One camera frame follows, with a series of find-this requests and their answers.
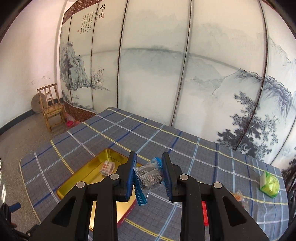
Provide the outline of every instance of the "chinese calligraphy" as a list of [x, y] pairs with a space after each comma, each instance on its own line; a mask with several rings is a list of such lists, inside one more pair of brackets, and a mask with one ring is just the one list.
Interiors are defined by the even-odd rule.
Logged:
[[95, 12], [92, 11], [82, 16], [81, 28], [77, 32], [80, 32], [80, 34], [83, 34], [91, 30], [93, 25], [93, 20], [94, 20], [94, 14]]
[[104, 18], [104, 13], [103, 13], [103, 11], [105, 10], [105, 4], [104, 5], [102, 5], [101, 7], [100, 7], [100, 9], [98, 9], [98, 13], [97, 13], [97, 16], [96, 16], [96, 21], [98, 20], [98, 18]]

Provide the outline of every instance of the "blue plaid tablecloth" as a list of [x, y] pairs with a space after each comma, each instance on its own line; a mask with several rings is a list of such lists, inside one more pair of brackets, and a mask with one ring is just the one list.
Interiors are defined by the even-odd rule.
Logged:
[[[125, 156], [137, 152], [147, 163], [168, 152], [173, 164], [196, 180], [223, 183], [240, 190], [249, 213], [270, 240], [288, 227], [288, 201], [279, 169], [254, 158], [147, 118], [109, 107], [100, 114], [57, 136], [20, 161], [32, 208], [39, 219], [59, 202], [56, 190], [102, 150], [111, 148]], [[259, 191], [259, 177], [267, 170], [277, 175], [280, 192], [272, 199]], [[119, 240], [179, 240], [181, 204], [169, 202], [164, 186], [153, 190], [145, 206], [136, 205], [118, 229]]]

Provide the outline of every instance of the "gold metal tray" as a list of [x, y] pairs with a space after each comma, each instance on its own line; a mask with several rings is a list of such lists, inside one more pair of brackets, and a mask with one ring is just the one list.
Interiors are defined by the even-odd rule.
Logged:
[[[73, 176], [71, 176], [63, 185], [57, 190], [57, 195], [62, 199], [71, 189], [80, 181], [84, 181], [87, 184], [98, 183], [102, 181], [105, 176], [100, 173], [100, 170], [105, 161], [115, 162], [115, 168], [113, 173], [116, 173], [119, 165], [127, 163], [128, 158], [119, 154], [112, 149], [105, 149], [99, 155], [94, 157], [89, 163], [80, 168]], [[136, 202], [135, 191], [133, 190], [132, 196], [128, 202], [117, 202], [117, 223], [121, 222], [127, 212], [130, 211], [132, 206]], [[96, 201], [93, 202], [91, 210], [91, 220], [89, 223], [90, 230], [94, 228], [94, 214], [96, 210]]]

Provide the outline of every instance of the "transparent plastic bag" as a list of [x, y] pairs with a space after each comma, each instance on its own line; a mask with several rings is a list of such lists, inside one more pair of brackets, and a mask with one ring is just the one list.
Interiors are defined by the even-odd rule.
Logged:
[[134, 171], [142, 190], [158, 188], [163, 181], [163, 171], [155, 158], [144, 166], [135, 167]]
[[244, 196], [240, 190], [238, 190], [236, 193], [231, 193], [235, 199], [242, 205], [242, 207], [249, 212], [249, 203], [244, 200]]
[[138, 204], [145, 205], [150, 190], [158, 188], [163, 182], [163, 171], [161, 159], [153, 158], [146, 165], [134, 167], [135, 171], [135, 191]]

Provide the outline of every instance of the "painted folding screen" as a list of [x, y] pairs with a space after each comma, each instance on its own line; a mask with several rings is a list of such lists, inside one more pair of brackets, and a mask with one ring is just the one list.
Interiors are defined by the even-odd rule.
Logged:
[[78, 0], [61, 31], [65, 106], [82, 121], [118, 107], [281, 168], [296, 154], [295, 49], [260, 0]]

